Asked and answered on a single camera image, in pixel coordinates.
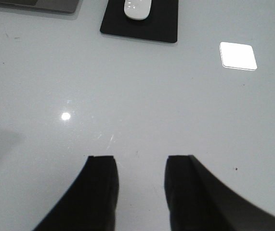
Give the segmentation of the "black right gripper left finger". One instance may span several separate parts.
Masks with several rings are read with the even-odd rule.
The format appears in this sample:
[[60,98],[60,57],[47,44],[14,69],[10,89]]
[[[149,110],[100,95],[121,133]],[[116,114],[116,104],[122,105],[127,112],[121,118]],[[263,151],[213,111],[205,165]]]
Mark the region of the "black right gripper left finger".
[[113,231],[119,180],[113,156],[89,156],[37,231]]

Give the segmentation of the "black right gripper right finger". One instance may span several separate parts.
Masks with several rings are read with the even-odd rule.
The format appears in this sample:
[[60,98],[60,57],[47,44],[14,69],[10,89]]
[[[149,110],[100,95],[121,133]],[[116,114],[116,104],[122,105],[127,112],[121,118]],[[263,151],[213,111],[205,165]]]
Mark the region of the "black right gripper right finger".
[[173,231],[275,231],[275,216],[232,191],[193,155],[168,157],[164,188]]

